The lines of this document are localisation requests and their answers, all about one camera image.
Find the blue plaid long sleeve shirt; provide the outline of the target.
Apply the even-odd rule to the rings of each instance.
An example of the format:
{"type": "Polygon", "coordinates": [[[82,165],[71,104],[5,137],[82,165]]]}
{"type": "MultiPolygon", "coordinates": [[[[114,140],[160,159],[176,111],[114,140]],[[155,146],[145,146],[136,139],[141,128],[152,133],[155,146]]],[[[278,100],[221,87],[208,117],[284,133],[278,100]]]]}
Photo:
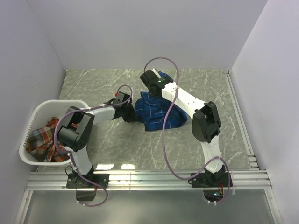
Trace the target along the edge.
{"type": "MultiPolygon", "coordinates": [[[[140,95],[140,98],[135,103],[137,121],[144,124],[145,131],[161,130],[171,101],[156,98],[147,91],[140,92],[140,95]]],[[[186,112],[174,105],[167,117],[165,129],[179,128],[187,121],[188,116],[186,112]]]]}

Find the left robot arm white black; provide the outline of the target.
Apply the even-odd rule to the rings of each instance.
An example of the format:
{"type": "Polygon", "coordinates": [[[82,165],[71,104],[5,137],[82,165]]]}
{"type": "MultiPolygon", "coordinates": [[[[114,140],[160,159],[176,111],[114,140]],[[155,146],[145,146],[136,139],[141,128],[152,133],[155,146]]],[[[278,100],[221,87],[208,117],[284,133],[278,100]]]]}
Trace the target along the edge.
{"type": "Polygon", "coordinates": [[[88,188],[96,183],[94,168],[87,155],[87,143],[92,127],[100,122],[123,118],[125,122],[137,120],[131,95],[118,91],[115,98],[93,108],[71,106],[59,120],[55,129],[55,142],[66,150],[72,162],[71,182],[88,188]]]}

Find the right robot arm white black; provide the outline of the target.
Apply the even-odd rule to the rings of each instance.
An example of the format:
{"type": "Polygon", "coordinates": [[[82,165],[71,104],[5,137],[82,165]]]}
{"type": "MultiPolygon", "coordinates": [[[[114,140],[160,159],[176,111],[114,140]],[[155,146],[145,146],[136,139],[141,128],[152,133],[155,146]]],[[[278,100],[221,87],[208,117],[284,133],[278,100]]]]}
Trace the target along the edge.
{"type": "Polygon", "coordinates": [[[161,77],[155,69],[145,71],[140,79],[152,96],[171,101],[162,126],[162,148],[169,170],[174,173],[167,160],[164,133],[168,115],[172,107],[176,105],[192,119],[192,134],[202,145],[205,158],[203,185],[205,187],[218,186],[225,174],[225,168],[219,149],[221,121],[216,104],[212,101],[207,103],[192,96],[180,88],[172,78],[161,77]]]}

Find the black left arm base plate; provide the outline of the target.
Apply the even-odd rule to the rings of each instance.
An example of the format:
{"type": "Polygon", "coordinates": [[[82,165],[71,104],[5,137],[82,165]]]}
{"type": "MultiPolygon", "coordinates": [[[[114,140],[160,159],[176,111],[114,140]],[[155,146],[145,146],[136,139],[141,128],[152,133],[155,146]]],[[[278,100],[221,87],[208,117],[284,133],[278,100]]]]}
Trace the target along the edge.
{"type": "MultiPolygon", "coordinates": [[[[91,181],[101,185],[104,188],[107,188],[109,182],[109,174],[95,174],[92,176],[91,181]]],[[[77,174],[69,174],[68,180],[66,182],[67,189],[87,189],[94,187],[95,186],[93,184],[83,180],[77,174]]]]}

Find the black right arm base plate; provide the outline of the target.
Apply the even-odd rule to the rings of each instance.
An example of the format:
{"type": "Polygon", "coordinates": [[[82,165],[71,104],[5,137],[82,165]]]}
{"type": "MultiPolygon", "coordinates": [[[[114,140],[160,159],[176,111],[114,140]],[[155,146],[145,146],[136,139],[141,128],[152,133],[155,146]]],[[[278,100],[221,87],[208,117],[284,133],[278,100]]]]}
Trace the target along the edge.
{"type": "Polygon", "coordinates": [[[189,179],[188,183],[193,188],[217,188],[232,187],[233,182],[231,176],[226,172],[222,176],[216,178],[213,174],[200,173],[195,178],[189,179]]]}

